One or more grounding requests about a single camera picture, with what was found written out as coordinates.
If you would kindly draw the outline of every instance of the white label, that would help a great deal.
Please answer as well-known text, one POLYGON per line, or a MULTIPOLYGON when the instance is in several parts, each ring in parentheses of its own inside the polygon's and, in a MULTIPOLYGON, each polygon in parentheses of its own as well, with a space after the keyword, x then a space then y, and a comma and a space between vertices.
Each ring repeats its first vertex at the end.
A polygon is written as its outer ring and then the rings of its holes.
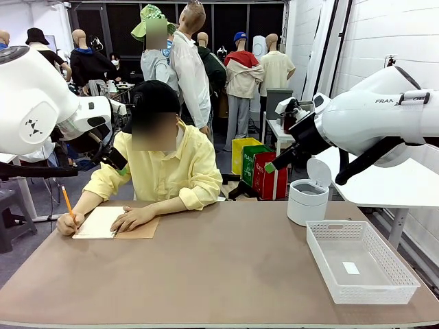
POLYGON ((348 272, 348 274, 355 274, 355 275, 359 274, 358 268, 355 266, 355 263, 343 262, 343 265, 344 268, 346 269, 346 272, 348 272))

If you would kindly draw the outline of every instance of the notebook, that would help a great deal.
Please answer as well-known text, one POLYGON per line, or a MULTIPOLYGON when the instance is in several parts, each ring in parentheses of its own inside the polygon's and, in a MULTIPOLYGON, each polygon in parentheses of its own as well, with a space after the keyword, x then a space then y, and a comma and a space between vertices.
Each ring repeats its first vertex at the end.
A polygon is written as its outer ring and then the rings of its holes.
POLYGON ((159 218, 136 227, 133 231, 110 231, 116 218, 125 211, 123 207, 96 207, 86 218, 74 239, 152 239, 157 229, 159 218))

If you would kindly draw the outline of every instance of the pencil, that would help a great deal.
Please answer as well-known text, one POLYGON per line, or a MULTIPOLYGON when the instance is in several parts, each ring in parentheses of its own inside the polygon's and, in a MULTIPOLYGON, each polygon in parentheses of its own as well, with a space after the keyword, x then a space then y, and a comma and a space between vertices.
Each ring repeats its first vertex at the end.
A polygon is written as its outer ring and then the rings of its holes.
POLYGON ((61 188, 62 188, 62 194, 64 194, 64 198, 66 199, 66 204, 67 204, 67 208, 69 209, 69 214, 70 214, 71 218, 73 218, 73 222, 76 225, 75 215, 73 214, 73 211, 71 209, 70 201, 69 201, 69 197, 67 196, 66 188, 64 187, 64 185, 62 185, 61 188))

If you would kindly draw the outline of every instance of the gray stool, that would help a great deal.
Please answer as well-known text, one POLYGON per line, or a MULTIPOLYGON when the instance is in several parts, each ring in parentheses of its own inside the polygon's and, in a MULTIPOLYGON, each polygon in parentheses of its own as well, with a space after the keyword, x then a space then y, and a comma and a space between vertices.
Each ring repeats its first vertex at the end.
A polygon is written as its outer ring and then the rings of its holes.
POLYGON ((13 190, 0 189, 0 253, 11 252, 12 239, 22 235, 27 230, 31 230, 32 233, 36 234, 35 224, 32 221, 21 196, 17 195, 13 190), (26 223, 21 226, 6 229, 2 212, 15 204, 23 213, 26 223))

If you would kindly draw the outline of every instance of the green bucket hat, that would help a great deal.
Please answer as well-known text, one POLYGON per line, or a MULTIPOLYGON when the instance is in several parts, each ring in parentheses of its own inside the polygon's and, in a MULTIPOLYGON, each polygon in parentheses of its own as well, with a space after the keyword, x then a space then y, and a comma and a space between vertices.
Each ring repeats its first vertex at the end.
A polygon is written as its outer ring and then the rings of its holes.
MULTIPOLYGON (((166 16, 162 14, 161 10, 158 9, 155 5, 146 5, 140 11, 141 22, 131 31, 131 36, 134 39, 143 42, 143 39, 145 38, 146 35, 145 21, 147 19, 166 19, 166 16)), ((173 34, 176 31, 175 25, 168 22, 167 31, 170 34, 173 34)))

